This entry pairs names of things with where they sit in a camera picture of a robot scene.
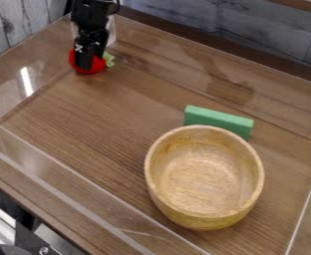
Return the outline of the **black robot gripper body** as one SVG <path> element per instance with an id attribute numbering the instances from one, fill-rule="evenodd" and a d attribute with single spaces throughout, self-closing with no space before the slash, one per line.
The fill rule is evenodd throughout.
<path id="1" fill-rule="evenodd" d="M 107 34 L 109 18 L 119 10 L 119 0 L 73 0 L 70 25 L 73 36 Z"/>

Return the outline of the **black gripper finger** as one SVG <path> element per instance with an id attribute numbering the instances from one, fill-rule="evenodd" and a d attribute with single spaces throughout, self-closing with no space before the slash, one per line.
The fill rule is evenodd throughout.
<path id="1" fill-rule="evenodd" d="M 93 35 L 82 33 L 74 40 L 74 64 L 81 70 L 89 71 L 91 69 L 94 49 L 93 49 Z"/>
<path id="2" fill-rule="evenodd" d="M 94 33 L 94 54 L 102 58 L 109 40 L 109 31 L 106 29 Z"/>

